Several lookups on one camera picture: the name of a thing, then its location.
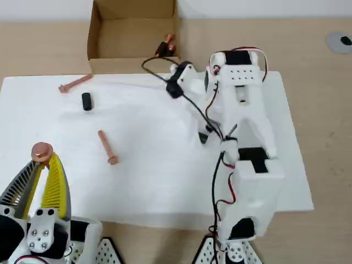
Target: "wooden table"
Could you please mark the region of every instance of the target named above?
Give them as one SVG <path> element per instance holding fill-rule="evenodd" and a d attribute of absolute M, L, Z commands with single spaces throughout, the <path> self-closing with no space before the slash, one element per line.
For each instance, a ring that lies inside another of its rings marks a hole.
<path fill-rule="evenodd" d="M 88 23 L 0 23 L 0 79 L 90 72 L 88 28 Z M 182 57 L 198 69 L 214 51 L 255 45 L 283 77 L 316 209 L 275 215 L 266 236 L 255 240 L 266 263 L 350 262 L 352 54 L 327 48 L 331 31 L 351 35 L 352 19 L 182 22 Z M 127 264 L 190 264 L 204 233 L 104 224 L 104 234 L 114 238 Z"/>

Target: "cardboard box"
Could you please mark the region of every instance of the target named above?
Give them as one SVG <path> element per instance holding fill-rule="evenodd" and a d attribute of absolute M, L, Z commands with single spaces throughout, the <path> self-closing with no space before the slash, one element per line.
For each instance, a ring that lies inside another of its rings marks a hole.
<path fill-rule="evenodd" d="M 87 44 L 93 73 L 144 73 L 141 63 L 154 56 L 166 34 L 175 34 L 178 56 L 175 0 L 94 0 Z M 156 72 L 169 72 L 170 65 L 164 60 L 149 65 Z"/>

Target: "copper screw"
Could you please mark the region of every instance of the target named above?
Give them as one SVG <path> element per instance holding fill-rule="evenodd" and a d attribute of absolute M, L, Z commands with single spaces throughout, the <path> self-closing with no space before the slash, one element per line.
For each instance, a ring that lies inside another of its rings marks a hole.
<path fill-rule="evenodd" d="M 103 130 L 99 130 L 98 131 L 98 135 L 99 138 L 101 140 L 101 142 L 103 143 L 104 149 L 106 151 L 106 154 L 108 155 L 108 163 L 110 163 L 110 165 L 115 165 L 119 162 L 119 159 L 116 155 L 114 155 L 114 153 L 111 150 L 110 144 L 106 138 L 106 134 L 104 133 Z"/>
<path fill-rule="evenodd" d="M 65 94 L 67 93 L 72 87 L 76 86 L 76 85 L 79 85 L 85 81 L 88 81 L 90 79 L 93 78 L 93 74 L 88 74 L 86 76 L 83 76 L 82 78 L 78 79 L 78 80 L 75 80 L 75 81 L 72 81 L 70 82 L 69 84 L 65 84 L 65 85 L 61 85 L 59 87 L 59 90 L 61 93 Z"/>
<path fill-rule="evenodd" d="M 44 142 L 39 142 L 34 144 L 32 148 L 32 159 L 35 162 L 40 162 L 45 164 L 47 167 L 49 166 L 49 160 L 53 155 L 54 150 L 52 145 Z"/>
<path fill-rule="evenodd" d="M 174 38 L 175 38 L 175 35 L 167 34 L 165 38 L 165 43 L 169 44 Z"/>

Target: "perforated plate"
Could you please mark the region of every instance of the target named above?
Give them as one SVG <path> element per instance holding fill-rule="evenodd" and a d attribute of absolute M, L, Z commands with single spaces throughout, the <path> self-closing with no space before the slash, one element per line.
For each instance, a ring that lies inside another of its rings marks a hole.
<path fill-rule="evenodd" d="M 95 260 L 98 264 L 123 264 L 120 254 L 108 238 L 101 241 Z"/>
<path fill-rule="evenodd" d="M 229 252 L 218 253 L 219 264 L 225 264 L 225 254 L 233 263 L 239 263 L 244 260 L 245 264 L 262 264 L 251 244 L 247 241 L 238 241 L 231 244 Z M 211 263 L 214 256 L 213 237 L 206 236 L 199 248 L 192 264 L 208 264 Z"/>
<path fill-rule="evenodd" d="M 84 248 L 83 242 L 71 241 L 70 246 L 65 251 L 65 262 L 67 264 L 76 263 L 79 257 L 81 256 Z M 110 241 L 110 238 L 104 238 L 97 250 L 97 255 L 94 259 L 97 264 L 124 264 L 120 254 L 115 249 L 113 242 Z"/>
<path fill-rule="evenodd" d="M 71 248 L 68 247 L 64 253 L 64 256 L 66 256 L 65 262 L 67 264 L 76 263 L 76 261 L 79 259 L 79 257 L 81 256 L 81 254 L 83 252 L 84 243 L 71 241 L 70 246 L 72 248 L 72 251 L 71 251 Z"/>

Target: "white foam board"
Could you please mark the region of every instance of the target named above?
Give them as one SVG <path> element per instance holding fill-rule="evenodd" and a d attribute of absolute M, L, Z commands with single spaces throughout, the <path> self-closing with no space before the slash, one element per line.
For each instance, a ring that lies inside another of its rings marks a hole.
<path fill-rule="evenodd" d="M 164 84 L 146 74 L 95 75 L 67 94 L 59 85 L 80 76 L 5 78 L 0 93 L 0 190 L 30 160 L 33 144 L 49 142 L 70 186 L 72 214 L 151 227 L 207 228 L 213 221 L 211 180 L 219 149 L 200 144 L 196 122 Z M 265 103 L 286 173 L 277 211 L 313 210 L 281 76 L 269 72 Z M 94 109 L 83 111 L 90 92 Z M 111 166 L 98 138 L 104 130 L 119 156 Z M 239 135 L 248 141 L 248 131 Z M 227 190 L 221 168 L 217 196 Z M 40 179 L 33 207 L 40 203 Z"/>

